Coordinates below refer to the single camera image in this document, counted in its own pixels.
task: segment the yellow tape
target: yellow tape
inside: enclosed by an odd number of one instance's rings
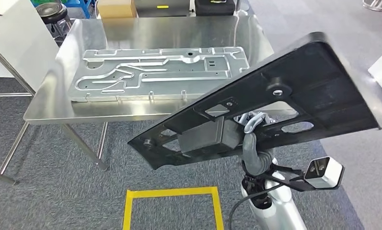
[[[125,215],[123,218],[123,230],[130,230],[132,206],[133,206],[133,192],[130,190],[127,190],[127,192],[126,192],[126,204],[125,204]]]
[[[213,212],[215,214],[216,229],[224,230],[222,210],[220,208],[219,192],[217,187],[198,187],[198,188],[175,188],[161,190],[144,190],[126,192],[125,213],[123,219],[123,230],[130,230],[131,210],[134,198],[150,198],[163,196],[188,196],[188,195],[212,195]]]

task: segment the bolt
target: bolt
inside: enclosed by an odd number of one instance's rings
[[[276,97],[280,97],[282,95],[283,91],[282,90],[274,90],[273,95]]]
[[[144,143],[143,145],[149,149],[151,149],[153,147],[153,144],[152,144],[152,141],[150,139],[146,139],[144,140]]]

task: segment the cardboard box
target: cardboard box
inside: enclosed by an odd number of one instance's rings
[[[97,8],[102,19],[137,16],[134,0],[98,0]]]

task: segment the white camera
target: white camera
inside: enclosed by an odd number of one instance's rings
[[[334,188],[339,185],[344,171],[343,165],[331,157],[312,160],[304,180],[314,188]]]

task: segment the black cable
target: black cable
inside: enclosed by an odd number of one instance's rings
[[[279,184],[279,185],[276,185],[276,186],[271,187],[271,188],[269,188],[269,189],[266,189],[266,190],[264,190],[264,191],[261,191],[261,192],[259,192],[259,193],[254,193],[254,194],[248,195],[248,196],[242,198],[241,200],[239,200],[239,201],[233,206],[232,210],[230,211],[230,214],[229,214],[229,230],[232,230],[232,216],[233,216],[234,212],[236,211],[236,209],[237,209],[237,207],[238,207],[239,205],[241,205],[244,201],[246,201],[246,200],[248,200],[248,199],[254,198],[254,197],[259,196],[259,195],[262,195],[262,194],[264,194],[264,193],[271,192],[271,191],[273,191],[274,189],[278,189],[278,188],[280,188],[281,186],[283,186],[283,185],[282,185],[282,184]]]

